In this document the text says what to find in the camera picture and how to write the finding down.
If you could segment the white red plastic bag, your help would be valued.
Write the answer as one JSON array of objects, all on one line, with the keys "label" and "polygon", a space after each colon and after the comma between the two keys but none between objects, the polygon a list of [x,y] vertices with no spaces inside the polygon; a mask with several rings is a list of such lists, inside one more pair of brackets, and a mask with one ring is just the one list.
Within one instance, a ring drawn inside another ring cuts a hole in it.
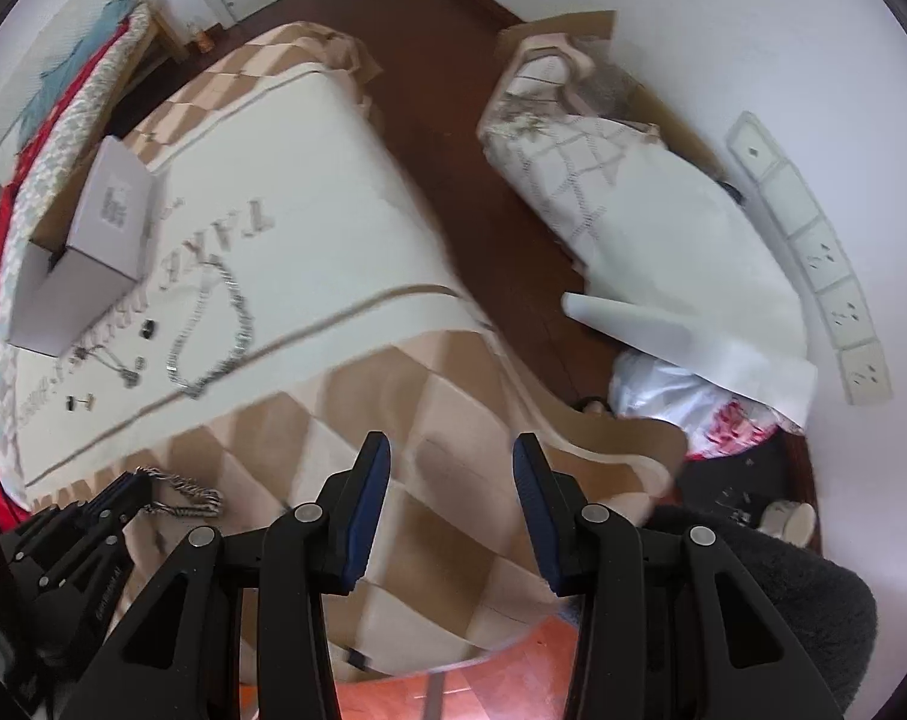
[{"label": "white red plastic bag", "polygon": [[608,403],[618,418],[659,419],[681,429],[688,460],[743,454],[779,429],[767,406],[636,349],[614,361]]}]

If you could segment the open white cardboard box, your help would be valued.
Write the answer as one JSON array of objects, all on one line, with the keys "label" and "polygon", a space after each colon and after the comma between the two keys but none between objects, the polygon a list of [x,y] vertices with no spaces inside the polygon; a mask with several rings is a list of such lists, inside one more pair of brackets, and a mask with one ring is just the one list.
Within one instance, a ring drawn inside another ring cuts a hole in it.
[{"label": "open white cardboard box", "polygon": [[10,310],[7,341],[57,358],[140,282],[155,177],[106,137],[33,227]]}]

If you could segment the diamond pattern table cloth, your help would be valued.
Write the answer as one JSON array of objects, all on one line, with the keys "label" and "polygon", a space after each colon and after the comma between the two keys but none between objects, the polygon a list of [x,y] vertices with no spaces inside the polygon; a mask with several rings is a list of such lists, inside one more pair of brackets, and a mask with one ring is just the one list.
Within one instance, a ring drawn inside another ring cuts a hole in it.
[{"label": "diamond pattern table cloth", "polygon": [[558,611],[513,486],[520,434],[631,522],[686,450],[665,422],[575,411],[508,349],[369,124],[370,70],[352,37],[289,23],[140,122],[128,146],[157,181],[151,258],[87,340],[142,379],[16,349],[14,387],[26,505],[158,466],[217,489],[230,533],[315,499],[382,431],[369,567],[325,605],[341,681],[456,667]]}]

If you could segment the white ceramic cup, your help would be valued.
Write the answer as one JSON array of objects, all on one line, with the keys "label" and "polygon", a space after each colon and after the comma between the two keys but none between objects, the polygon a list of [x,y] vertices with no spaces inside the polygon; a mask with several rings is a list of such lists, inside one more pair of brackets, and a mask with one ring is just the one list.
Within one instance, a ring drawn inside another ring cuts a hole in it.
[{"label": "white ceramic cup", "polygon": [[808,502],[774,500],[767,505],[759,519],[758,530],[771,538],[808,548],[815,536],[818,516]]}]

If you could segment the black fuzzy sleeve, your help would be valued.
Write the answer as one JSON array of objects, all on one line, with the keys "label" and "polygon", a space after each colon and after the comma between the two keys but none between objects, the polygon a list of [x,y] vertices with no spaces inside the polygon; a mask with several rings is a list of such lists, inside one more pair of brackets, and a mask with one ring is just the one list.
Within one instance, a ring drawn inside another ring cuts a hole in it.
[{"label": "black fuzzy sleeve", "polygon": [[659,505],[648,530],[682,535],[709,527],[735,553],[789,624],[834,695],[840,710],[854,702],[870,665],[878,632],[869,585],[813,551],[712,514]]}]

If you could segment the checkered mattress sheet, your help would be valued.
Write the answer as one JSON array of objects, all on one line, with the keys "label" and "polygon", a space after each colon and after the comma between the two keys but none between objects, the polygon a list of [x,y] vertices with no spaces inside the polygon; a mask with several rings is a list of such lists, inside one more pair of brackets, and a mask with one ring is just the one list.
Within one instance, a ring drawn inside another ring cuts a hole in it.
[{"label": "checkered mattress sheet", "polygon": [[105,46],[72,80],[33,142],[20,153],[12,184],[0,199],[0,465],[16,465],[17,353],[7,341],[12,299],[25,257],[26,239],[40,216],[101,137],[122,87],[136,68],[137,44],[149,26],[147,5],[129,13]]}]

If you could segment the white power strip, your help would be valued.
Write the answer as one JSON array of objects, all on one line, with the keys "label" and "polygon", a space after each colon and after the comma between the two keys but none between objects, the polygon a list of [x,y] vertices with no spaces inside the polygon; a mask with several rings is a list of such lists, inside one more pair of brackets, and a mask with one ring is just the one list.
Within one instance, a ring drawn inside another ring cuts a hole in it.
[{"label": "white power strip", "polygon": [[753,112],[741,112],[728,130],[727,146],[758,188],[812,291],[847,401],[855,406],[888,403],[893,386],[869,303],[808,182]]}]

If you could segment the light blue quilt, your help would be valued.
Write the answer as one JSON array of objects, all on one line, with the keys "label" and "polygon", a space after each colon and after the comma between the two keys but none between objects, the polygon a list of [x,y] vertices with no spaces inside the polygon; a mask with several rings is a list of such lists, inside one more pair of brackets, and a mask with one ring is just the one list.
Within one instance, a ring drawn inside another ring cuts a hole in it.
[{"label": "light blue quilt", "polygon": [[0,196],[17,154],[79,70],[144,0],[72,0],[0,84]]}]

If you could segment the small orange bottle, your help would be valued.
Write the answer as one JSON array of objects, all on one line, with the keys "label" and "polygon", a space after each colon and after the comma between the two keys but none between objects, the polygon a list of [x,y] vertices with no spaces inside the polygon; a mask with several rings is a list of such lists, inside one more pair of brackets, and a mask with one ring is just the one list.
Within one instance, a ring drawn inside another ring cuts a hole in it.
[{"label": "small orange bottle", "polygon": [[193,36],[193,43],[199,54],[209,54],[212,50],[211,39],[206,31],[196,31]]}]

